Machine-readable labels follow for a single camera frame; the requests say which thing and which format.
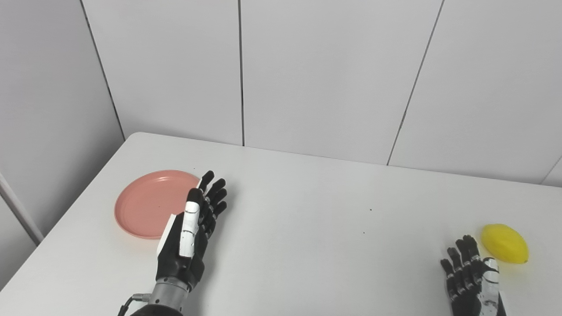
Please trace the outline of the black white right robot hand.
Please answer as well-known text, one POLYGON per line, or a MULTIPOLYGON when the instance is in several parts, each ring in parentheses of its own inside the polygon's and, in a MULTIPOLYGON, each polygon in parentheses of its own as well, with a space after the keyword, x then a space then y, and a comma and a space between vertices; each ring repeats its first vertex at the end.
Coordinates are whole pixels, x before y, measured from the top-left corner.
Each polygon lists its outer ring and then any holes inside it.
POLYGON ((465 235, 447 249, 440 264, 454 316, 505 316, 499 286, 499 266, 492 257, 482 258, 476 240, 465 235))

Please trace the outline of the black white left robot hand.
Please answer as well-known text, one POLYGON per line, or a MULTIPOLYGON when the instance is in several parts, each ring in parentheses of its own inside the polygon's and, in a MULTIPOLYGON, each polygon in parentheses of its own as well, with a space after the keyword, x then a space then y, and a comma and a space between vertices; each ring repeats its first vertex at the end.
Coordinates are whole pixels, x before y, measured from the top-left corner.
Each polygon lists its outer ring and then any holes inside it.
POLYGON ((156 280, 179 280, 191 292, 202 279, 209 239, 227 208, 226 181, 214 178, 212 170, 206 172, 189 190, 184 210, 170 216, 157 248, 156 280))

